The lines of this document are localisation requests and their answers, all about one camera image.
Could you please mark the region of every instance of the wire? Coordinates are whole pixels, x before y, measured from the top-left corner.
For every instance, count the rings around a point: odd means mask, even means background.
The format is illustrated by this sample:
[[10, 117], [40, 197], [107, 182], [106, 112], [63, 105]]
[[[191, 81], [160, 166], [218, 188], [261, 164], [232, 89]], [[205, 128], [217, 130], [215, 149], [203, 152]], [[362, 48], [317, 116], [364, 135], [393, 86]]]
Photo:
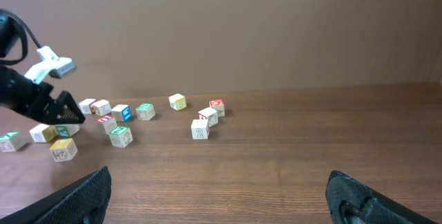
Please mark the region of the wire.
[[16, 14], [10, 12], [9, 10], [0, 8], [0, 14], [1, 13], [6, 13], [7, 15], [9, 15], [9, 17], [13, 18], [17, 23], [23, 26], [26, 32], [29, 34], [30, 38], [34, 41], [34, 44], [37, 46], [37, 48], [41, 48], [40, 43], [37, 41], [37, 38], [35, 38], [32, 31], [30, 31], [29, 27], [25, 24], [25, 22], [23, 22]]

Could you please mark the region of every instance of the wooden block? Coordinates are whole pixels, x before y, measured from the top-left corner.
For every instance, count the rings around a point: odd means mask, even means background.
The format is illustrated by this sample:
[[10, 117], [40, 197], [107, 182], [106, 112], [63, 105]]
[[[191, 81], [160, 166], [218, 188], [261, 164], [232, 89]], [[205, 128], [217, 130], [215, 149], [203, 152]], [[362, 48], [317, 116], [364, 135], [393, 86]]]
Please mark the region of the wooden block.
[[208, 139], [209, 138], [209, 121], [208, 120], [193, 120], [192, 122], [192, 138], [193, 139]]
[[96, 99], [85, 99], [78, 104], [83, 114], [94, 114], [94, 108], [92, 104], [96, 103]]
[[77, 154], [77, 147], [72, 138], [59, 139], [49, 148], [55, 162], [69, 161]]
[[169, 97], [169, 103], [171, 104], [171, 108], [175, 109], [176, 111], [185, 109], [187, 107], [186, 98], [179, 93]]
[[99, 116], [105, 116], [111, 112], [111, 104], [107, 100], [99, 100], [96, 103], [92, 103], [95, 114]]
[[54, 126], [48, 126], [47, 124], [39, 124], [32, 128], [29, 133], [34, 142], [52, 142], [52, 140], [57, 137]]
[[210, 127], [218, 123], [218, 112], [215, 109], [207, 107], [199, 111], [198, 115], [200, 116], [200, 120], [208, 120]]
[[115, 120], [120, 122], [128, 122], [132, 118], [132, 112], [129, 105], [119, 104], [116, 107], [112, 108], [111, 112]]
[[218, 112], [218, 117], [224, 117], [226, 115], [224, 112], [224, 102], [222, 100], [211, 100], [209, 105]]
[[129, 127], [119, 126], [109, 133], [112, 145], [119, 148], [124, 148], [133, 140], [131, 129]]
[[143, 103], [136, 108], [137, 116], [139, 120], [151, 120], [155, 116], [155, 110], [150, 103]]
[[20, 135], [19, 131], [11, 131], [0, 136], [0, 151], [11, 152], [18, 151], [25, 145], [26, 141]]
[[107, 114], [97, 120], [100, 125], [100, 129], [105, 133], [109, 134], [115, 127], [117, 127], [117, 121], [111, 114]]
[[72, 137], [80, 130], [79, 124], [56, 124], [55, 131], [60, 138]]

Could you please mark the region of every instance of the wood grain surface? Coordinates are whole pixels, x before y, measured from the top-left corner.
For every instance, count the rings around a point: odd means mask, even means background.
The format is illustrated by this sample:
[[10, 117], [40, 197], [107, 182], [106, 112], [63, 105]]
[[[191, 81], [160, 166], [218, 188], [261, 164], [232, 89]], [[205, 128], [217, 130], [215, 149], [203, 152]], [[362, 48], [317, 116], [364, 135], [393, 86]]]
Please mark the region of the wood grain surface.
[[[442, 222], [442, 90], [437, 84], [188, 95], [111, 100], [154, 104], [133, 120], [134, 141], [111, 146], [88, 115], [74, 135], [78, 154], [54, 162], [50, 144], [0, 153], [0, 216], [11, 214], [107, 165], [113, 192], [105, 223], [331, 223], [325, 186], [338, 169]], [[226, 117], [208, 140], [191, 122], [222, 98]], [[1, 132], [31, 142], [36, 122], [2, 109]]]

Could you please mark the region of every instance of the block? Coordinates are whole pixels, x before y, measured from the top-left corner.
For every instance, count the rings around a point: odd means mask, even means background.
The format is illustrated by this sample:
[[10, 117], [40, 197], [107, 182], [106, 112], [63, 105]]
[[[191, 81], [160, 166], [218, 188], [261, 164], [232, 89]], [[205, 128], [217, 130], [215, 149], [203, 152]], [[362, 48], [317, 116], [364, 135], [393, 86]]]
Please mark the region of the block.
[[138, 120], [151, 120], [155, 116], [155, 110], [150, 103], [143, 103], [136, 108]]
[[191, 128], [192, 128], [193, 139], [209, 138], [210, 130], [209, 130], [208, 120], [193, 120]]
[[26, 141], [20, 135], [19, 131], [11, 131], [0, 136], [0, 151], [11, 152], [18, 151], [25, 145]]
[[117, 121], [111, 114], [107, 114], [97, 120], [100, 125], [100, 129], [108, 135], [115, 127], [117, 127]]
[[187, 107], [186, 98], [179, 93], [169, 97], [169, 103], [171, 104], [171, 108], [175, 109], [176, 111], [185, 109]]
[[96, 99], [85, 99], [82, 102], [80, 102], [78, 106], [80, 107], [80, 110], [83, 114], [94, 114], [95, 111], [92, 104], [96, 102], [97, 102]]
[[218, 123], [218, 112], [215, 109], [207, 107], [206, 109], [202, 109], [198, 112], [200, 116], [200, 120], [208, 120], [209, 127]]
[[96, 103], [92, 103], [95, 114], [99, 116], [105, 116], [111, 112], [111, 104], [107, 100], [99, 100]]
[[218, 112], [218, 117], [224, 117], [226, 115], [224, 112], [224, 102], [222, 100], [211, 100], [209, 106]]
[[56, 124], [55, 131], [60, 138], [72, 137], [80, 130], [79, 124]]
[[129, 127], [119, 126], [109, 133], [112, 145], [119, 148], [124, 148], [133, 140], [131, 129]]
[[69, 161], [77, 154], [77, 147], [72, 138], [59, 139], [49, 148], [55, 162]]
[[128, 122], [132, 118], [132, 112], [129, 105], [119, 104], [116, 107], [112, 108], [111, 113], [115, 120], [120, 122]]
[[57, 137], [54, 126], [48, 126], [47, 124], [39, 124], [32, 128], [29, 133], [34, 142], [47, 143]]

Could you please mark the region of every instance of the beige wall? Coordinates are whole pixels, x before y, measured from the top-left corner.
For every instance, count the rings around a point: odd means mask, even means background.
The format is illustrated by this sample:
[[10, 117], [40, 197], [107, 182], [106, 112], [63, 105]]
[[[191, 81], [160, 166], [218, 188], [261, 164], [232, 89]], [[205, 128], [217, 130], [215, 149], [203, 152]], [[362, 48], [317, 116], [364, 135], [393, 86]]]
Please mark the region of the beige wall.
[[[77, 99], [438, 80], [441, 6], [442, 0], [0, 0], [42, 44], [76, 61], [75, 73], [48, 81]], [[16, 69], [23, 73], [35, 62], [33, 53]]]

